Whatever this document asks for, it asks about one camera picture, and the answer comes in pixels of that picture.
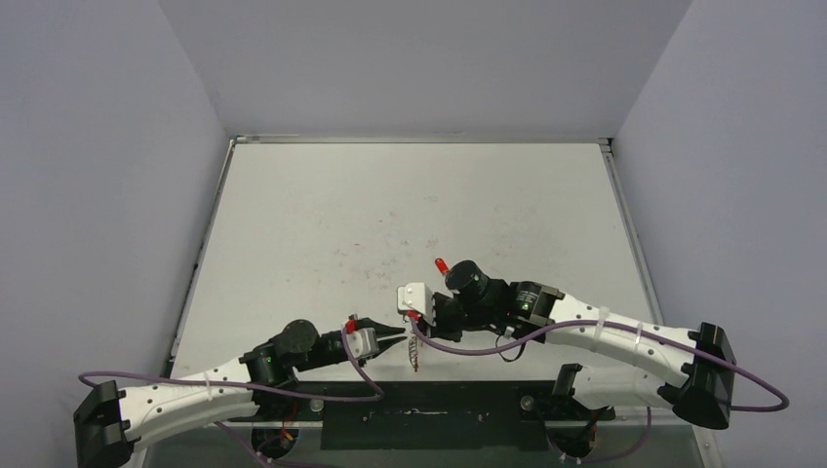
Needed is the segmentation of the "large keyring with red grip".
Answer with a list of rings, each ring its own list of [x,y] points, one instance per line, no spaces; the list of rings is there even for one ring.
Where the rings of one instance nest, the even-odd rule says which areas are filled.
[[[409,364],[414,372],[419,371],[420,363],[419,363],[419,351],[420,351],[420,340],[415,335],[411,335],[408,339],[407,344],[407,353],[408,353],[408,361]]]

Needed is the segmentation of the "red tagged key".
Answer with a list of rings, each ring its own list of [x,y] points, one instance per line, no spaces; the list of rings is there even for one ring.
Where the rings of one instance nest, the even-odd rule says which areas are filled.
[[[436,258],[434,260],[434,264],[437,267],[440,274],[443,275],[443,276],[446,276],[448,274],[448,272],[450,271],[449,266],[446,264],[446,262],[442,258]]]

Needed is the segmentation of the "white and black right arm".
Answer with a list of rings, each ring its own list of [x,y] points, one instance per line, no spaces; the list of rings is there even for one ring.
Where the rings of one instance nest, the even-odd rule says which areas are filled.
[[[725,330],[647,323],[583,302],[531,281],[492,278],[472,260],[435,265],[449,295],[436,293],[420,329],[458,342],[466,332],[492,332],[527,342],[587,350],[620,363],[616,369],[563,365],[551,392],[556,413],[574,418],[586,409],[669,409],[707,429],[729,428],[736,359]]]

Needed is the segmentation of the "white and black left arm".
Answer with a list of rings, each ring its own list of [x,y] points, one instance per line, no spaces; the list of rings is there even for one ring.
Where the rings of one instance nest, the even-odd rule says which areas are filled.
[[[374,382],[364,396],[298,391],[296,375],[341,363],[362,373],[364,364],[403,341],[404,329],[351,318],[338,331],[320,333],[309,321],[289,322],[252,350],[200,373],[172,379],[149,376],[122,387],[119,371],[79,375],[90,393],[72,416],[80,467],[122,467],[139,450],[179,433],[233,418],[283,417],[299,400],[372,403],[383,398]]]

